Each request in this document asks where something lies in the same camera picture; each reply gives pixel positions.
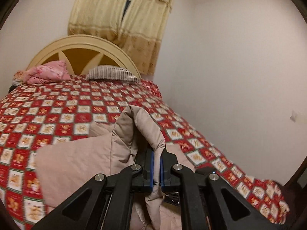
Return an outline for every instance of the pink blanket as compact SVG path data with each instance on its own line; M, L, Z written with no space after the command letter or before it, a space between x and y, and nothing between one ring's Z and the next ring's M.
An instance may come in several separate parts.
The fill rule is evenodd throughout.
M28 85L45 84L71 80L64 60L51 61L38 67L32 67L24 73L23 82Z

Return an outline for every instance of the cream headboard frame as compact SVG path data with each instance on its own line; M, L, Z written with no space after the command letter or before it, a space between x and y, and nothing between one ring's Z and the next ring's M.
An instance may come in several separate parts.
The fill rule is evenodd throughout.
M82 56L80 57L84 57L86 53L86 51L84 50L88 50L88 52L91 54L89 55L91 59L87 63L81 64L76 63L76 61L75 63L71 63L71 61L67 57L68 54L65 54L65 51L69 51L72 49L76 49L73 54L73 57L75 59L78 60L78 56L76 56L78 55L78 53L82 54ZM55 57L56 59L66 60L67 70L69 74L87 74L91 68L104 64L102 58L104 56L107 56L108 59L112 60L111 63L107 64L114 66L118 65L119 67L126 68L136 77L141 78L137 67L123 50L105 39L85 34L70 35L52 42L33 58L33 60L28 65L27 70L48 62L48 59L50 58L51 60L55 60L52 58L57 54L58 57ZM78 65L84 66L81 69L81 72L76 72L77 69L80 70L80 66L78 67Z

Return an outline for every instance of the triangular cutout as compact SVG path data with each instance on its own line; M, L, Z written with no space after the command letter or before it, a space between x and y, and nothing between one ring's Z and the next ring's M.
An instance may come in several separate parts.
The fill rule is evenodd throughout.
M85 190L81 195L74 199L66 208L63 209L62 214L74 221L78 221L86 206L88 199L92 194L91 189Z
M250 211L227 189L222 189L222 195L234 221L250 215Z

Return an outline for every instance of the beige jacket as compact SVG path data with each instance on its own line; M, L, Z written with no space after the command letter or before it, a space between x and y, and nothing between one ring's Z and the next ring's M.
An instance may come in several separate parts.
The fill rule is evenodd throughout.
M135 196L130 229L181 229L179 208L161 206L159 169L165 139L148 112L133 105L124 109L114 126L92 122L89 138L37 151L36 173L46 204L58 206L97 173L119 173L134 163L138 147L146 147L147 142L154 150L154 186L151 194ZM167 150L177 155L179 163L194 169L178 145L170 144Z

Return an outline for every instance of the bed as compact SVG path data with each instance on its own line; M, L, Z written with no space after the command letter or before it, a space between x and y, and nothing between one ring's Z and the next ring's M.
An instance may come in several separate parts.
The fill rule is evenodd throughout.
M30 229L52 210L44 203L35 174L35 151L46 144L86 138L92 120L112 124L128 104L143 107L166 142L179 144L195 167L215 167L271 222L285 221L289 208L278 185L247 176L156 96L157 89L141 82L85 80L90 68L102 64L126 68L141 77L117 46L94 36L68 36L46 46L28 69L53 60L66 60L71 81L21 85L0 102L0 198L21 229Z

